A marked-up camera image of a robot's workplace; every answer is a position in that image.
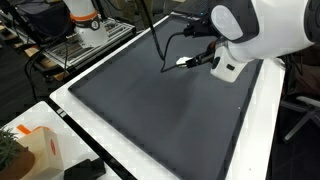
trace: white tabletop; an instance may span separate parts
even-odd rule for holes
[[[85,131],[91,134],[95,140],[136,178],[141,180],[178,179],[68,91],[68,88],[74,82],[100,66],[148,31],[149,30],[141,33],[81,73],[52,93],[50,98],[82,126]],[[284,68],[282,68],[280,60],[265,60],[258,76],[253,97],[250,101],[236,150],[231,161],[230,170],[227,175],[228,180],[265,179],[283,79]]]
[[[85,159],[95,160],[98,158],[98,155],[45,102],[36,104],[5,127],[13,128],[12,132],[17,133],[17,137],[20,138],[24,136],[16,128],[20,124],[30,130],[38,126],[46,126],[57,134],[64,169],[68,169]],[[107,164],[105,164],[105,168],[107,173],[99,179],[120,180],[120,177]],[[62,180],[63,172],[54,179]]]

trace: black mat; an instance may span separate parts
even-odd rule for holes
[[[185,26],[174,17],[158,26],[161,47]],[[177,37],[168,64],[204,52],[212,40]],[[232,84],[213,77],[210,64],[161,74],[148,33],[70,91],[178,177],[224,179],[260,65],[250,63]]]

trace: potted plant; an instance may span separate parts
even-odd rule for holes
[[[0,179],[21,179],[33,167],[34,154],[20,145],[12,129],[0,129]]]

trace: desk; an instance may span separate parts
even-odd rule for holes
[[[40,102],[8,123],[5,127],[13,128],[17,137],[24,136],[17,130],[19,124],[28,129],[34,129],[37,126],[49,127],[58,136],[59,147],[61,151],[63,166],[65,169],[72,167],[79,162],[90,159],[95,160],[98,155],[77,136],[77,134],[45,103]],[[120,180],[117,174],[106,164],[107,173],[99,179]],[[63,179],[63,172],[54,178]]]
[[[178,179],[68,91],[74,82],[99,67],[148,31],[141,33],[53,92],[50,98],[139,180]],[[283,79],[284,68],[279,59],[264,61],[237,141],[227,180],[265,179]]]

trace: office chair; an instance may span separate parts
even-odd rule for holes
[[[305,113],[300,121],[283,137],[284,142],[288,142],[308,121],[313,121],[320,127],[320,99],[318,97],[311,97],[305,95],[299,95],[296,97],[298,103],[292,103],[287,101],[281,101],[280,106],[299,112]]]

